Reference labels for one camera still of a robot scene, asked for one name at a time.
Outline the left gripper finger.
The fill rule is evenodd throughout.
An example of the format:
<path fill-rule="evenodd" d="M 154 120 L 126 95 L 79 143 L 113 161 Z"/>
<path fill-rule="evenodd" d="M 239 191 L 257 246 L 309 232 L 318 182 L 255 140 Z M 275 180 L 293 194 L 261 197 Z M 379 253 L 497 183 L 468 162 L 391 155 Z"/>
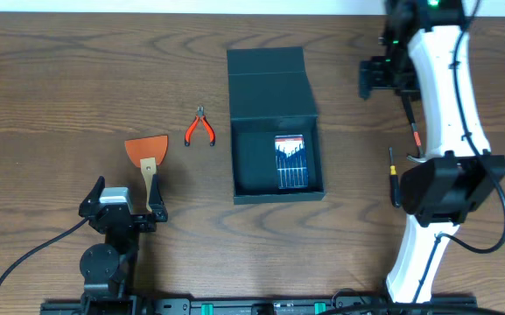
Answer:
<path fill-rule="evenodd" d="M 158 187 L 157 174 L 153 174 L 151 177 L 151 187 L 149 191 L 148 205 L 152 212 L 163 212 L 165 210 L 164 202 Z"/>
<path fill-rule="evenodd" d="M 87 197 L 80 203 L 79 215 L 96 215 L 100 210 L 99 198 L 105 188 L 105 178 L 100 176 Z"/>

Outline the small black-handled claw hammer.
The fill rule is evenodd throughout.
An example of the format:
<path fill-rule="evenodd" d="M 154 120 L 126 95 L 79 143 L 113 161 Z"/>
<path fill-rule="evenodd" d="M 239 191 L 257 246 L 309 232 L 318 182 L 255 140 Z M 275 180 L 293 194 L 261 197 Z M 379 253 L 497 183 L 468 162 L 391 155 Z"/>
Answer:
<path fill-rule="evenodd" d="M 401 95 L 401 100 L 403 104 L 403 109 L 408 119 L 408 123 L 410 125 L 411 134 L 413 135 L 413 139 L 417 148 L 417 155 L 409 155 L 408 159 L 415 163 L 423 163 L 425 161 L 425 154 L 423 150 L 423 146 L 421 143 L 421 139 L 417 130 L 417 124 L 415 120 L 415 116 L 413 114 L 412 106 L 410 104 L 410 97 L 406 94 Z"/>

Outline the black yellow screwdriver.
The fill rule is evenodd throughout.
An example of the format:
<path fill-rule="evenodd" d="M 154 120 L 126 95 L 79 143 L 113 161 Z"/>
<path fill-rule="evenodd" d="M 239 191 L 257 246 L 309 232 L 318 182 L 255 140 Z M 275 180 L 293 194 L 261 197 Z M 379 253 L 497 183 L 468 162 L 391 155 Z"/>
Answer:
<path fill-rule="evenodd" d="M 394 162 L 393 149 L 389 147 L 389 187 L 390 187 L 390 201 L 393 207 L 400 208 L 402 206 L 402 195 L 400 190 L 399 177 L 396 171 Z"/>

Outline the precision screwdriver set case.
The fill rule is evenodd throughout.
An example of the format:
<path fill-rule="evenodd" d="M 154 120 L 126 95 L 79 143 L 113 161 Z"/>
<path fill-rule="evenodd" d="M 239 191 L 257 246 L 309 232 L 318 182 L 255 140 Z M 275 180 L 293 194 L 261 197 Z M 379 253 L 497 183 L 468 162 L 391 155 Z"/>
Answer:
<path fill-rule="evenodd" d="M 305 142 L 302 135 L 275 136 L 278 188 L 301 189 L 308 186 Z"/>

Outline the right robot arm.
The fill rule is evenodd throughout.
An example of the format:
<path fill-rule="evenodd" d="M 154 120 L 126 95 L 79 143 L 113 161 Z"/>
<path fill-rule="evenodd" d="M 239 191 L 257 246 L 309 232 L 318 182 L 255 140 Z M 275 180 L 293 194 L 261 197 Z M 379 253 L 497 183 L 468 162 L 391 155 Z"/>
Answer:
<path fill-rule="evenodd" d="M 445 250 L 491 192 L 501 191 L 505 157 L 481 126 L 469 66 L 475 15 L 460 0 L 387 0 L 382 56 L 360 64 L 358 91 L 398 95 L 411 116 L 421 101 L 426 134 L 415 139 L 413 167 L 393 173 L 392 203 L 406 214 L 395 264 L 385 278 L 395 304 L 425 305 Z"/>

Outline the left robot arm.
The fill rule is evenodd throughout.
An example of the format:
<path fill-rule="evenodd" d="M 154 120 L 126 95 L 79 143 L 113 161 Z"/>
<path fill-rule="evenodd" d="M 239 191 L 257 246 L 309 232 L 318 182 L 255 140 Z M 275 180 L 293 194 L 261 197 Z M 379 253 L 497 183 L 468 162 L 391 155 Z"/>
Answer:
<path fill-rule="evenodd" d="M 99 177 L 81 202 L 79 216 L 105 236 L 105 242 L 88 248 L 80 260 L 85 278 L 84 294 L 93 300 L 119 299 L 130 294 L 134 281 L 139 235 L 153 233 L 168 213 L 158 188 L 158 175 L 151 177 L 151 210 L 134 213 L 126 187 L 105 186 Z"/>

